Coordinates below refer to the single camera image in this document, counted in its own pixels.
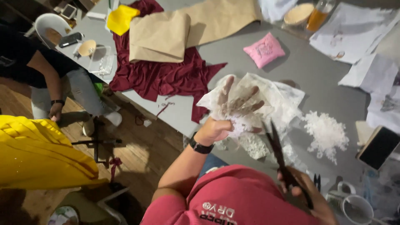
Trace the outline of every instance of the mug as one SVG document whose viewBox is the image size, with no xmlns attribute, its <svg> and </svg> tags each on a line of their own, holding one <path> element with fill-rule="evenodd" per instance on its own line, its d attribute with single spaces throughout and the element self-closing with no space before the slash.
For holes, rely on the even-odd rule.
<svg viewBox="0 0 400 225">
<path fill-rule="evenodd" d="M 344 186 L 350 189 L 350 193 L 343 191 Z M 349 182 L 338 183 L 337 191 L 330 191 L 325 199 L 338 213 L 344 215 L 356 225 L 368 225 L 374 217 L 374 210 L 367 200 L 356 195 L 356 188 Z"/>
</svg>

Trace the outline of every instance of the grey table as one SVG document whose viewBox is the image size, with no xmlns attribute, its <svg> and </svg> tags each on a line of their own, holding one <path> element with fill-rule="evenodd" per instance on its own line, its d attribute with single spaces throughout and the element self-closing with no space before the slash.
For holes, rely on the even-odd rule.
<svg viewBox="0 0 400 225">
<path fill-rule="evenodd" d="M 122 0 L 128 4 L 131 0 Z M 201 0 L 158 0 L 165 10 L 175 10 L 200 2 Z M 93 9 L 93 12 L 106 13 L 107 1 L 100 1 Z M 84 18 L 73 30 L 85 35 L 84 40 L 94 39 L 98 44 L 111 46 L 115 53 L 115 45 L 112 35 L 104 29 L 104 22 Z M 243 47 L 249 46 L 271 32 L 281 43 L 286 56 L 281 57 L 266 65 L 263 69 L 257 69 L 255 63 L 243 51 Z M 59 51 L 72 58 L 72 51 L 75 47 L 59 48 Z M 272 25 L 262 22 L 252 23 L 238 33 L 198 47 L 202 58 L 211 64 L 228 62 L 228 65 L 220 70 L 218 74 L 208 84 L 209 89 L 215 87 L 216 82 L 225 75 L 235 74 L 243 77 L 247 72 L 258 74 L 272 81 L 280 79 L 291 79 L 297 83 L 297 87 L 306 93 L 306 97 L 300 105 L 304 113 L 310 110 L 320 113 L 329 113 L 338 122 L 346 125 L 346 133 L 350 139 L 347 151 L 337 152 L 338 165 L 335 166 L 326 158 L 316 159 L 316 153 L 307 152 L 307 147 L 311 143 L 309 135 L 301 129 L 292 131 L 289 136 L 293 147 L 299 158 L 308 167 L 321 176 L 330 179 L 331 187 L 337 176 L 342 176 L 349 182 L 357 182 L 362 172 L 362 164 L 355 159 L 357 152 L 356 143 L 358 141 L 355 121 L 364 120 L 366 117 L 366 97 L 367 94 L 354 89 L 338 86 L 338 81 L 348 72 L 350 65 L 335 62 L 313 49 L 306 40 L 299 39 L 285 31 Z M 74 60 L 88 67 L 89 58 L 81 57 Z M 112 74 L 116 70 L 114 62 Z M 133 90 L 123 92 L 125 96 L 136 102 L 153 114 L 160 111 L 161 103 L 165 102 L 164 96 L 159 96 L 157 102 L 144 100 Z M 170 105 L 159 118 L 186 136 L 198 128 L 198 124 L 191 121 L 192 97 L 174 96 L 168 101 L 175 102 Z M 267 171 L 269 165 L 251 159 L 243 151 L 215 151 L 215 154 L 223 158 L 228 163 L 240 163 L 252 166 L 256 169 Z"/>
</svg>

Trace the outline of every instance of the pink cushion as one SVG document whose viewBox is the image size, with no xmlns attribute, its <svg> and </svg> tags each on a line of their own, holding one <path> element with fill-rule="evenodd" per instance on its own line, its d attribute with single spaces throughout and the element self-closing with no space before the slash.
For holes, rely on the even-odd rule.
<svg viewBox="0 0 400 225">
<path fill-rule="evenodd" d="M 243 50 L 254 60 L 259 69 L 277 57 L 285 55 L 278 40 L 271 33 L 268 33 L 256 43 L 244 47 Z"/>
</svg>

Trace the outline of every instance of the pink shirt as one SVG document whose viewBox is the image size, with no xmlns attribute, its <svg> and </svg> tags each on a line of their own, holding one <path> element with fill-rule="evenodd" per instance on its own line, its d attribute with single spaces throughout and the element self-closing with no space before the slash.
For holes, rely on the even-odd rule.
<svg viewBox="0 0 400 225">
<path fill-rule="evenodd" d="M 319 224 L 286 202 L 274 181 L 252 168 L 231 165 L 202 176 L 185 203 L 165 195 L 150 204 L 141 225 Z"/>
</svg>

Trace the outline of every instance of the wooden bowl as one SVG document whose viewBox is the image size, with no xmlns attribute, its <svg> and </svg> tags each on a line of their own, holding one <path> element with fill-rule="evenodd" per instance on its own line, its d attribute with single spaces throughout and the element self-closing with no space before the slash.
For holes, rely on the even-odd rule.
<svg viewBox="0 0 400 225">
<path fill-rule="evenodd" d="M 297 5 L 285 14 L 284 21 L 287 25 L 300 25 L 307 21 L 313 10 L 314 5 L 312 3 Z"/>
<path fill-rule="evenodd" d="M 78 49 L 81 56 L 90 56 L 96 50 L 96 42 L 94 40 L 87 40 Z"/>
</svg>

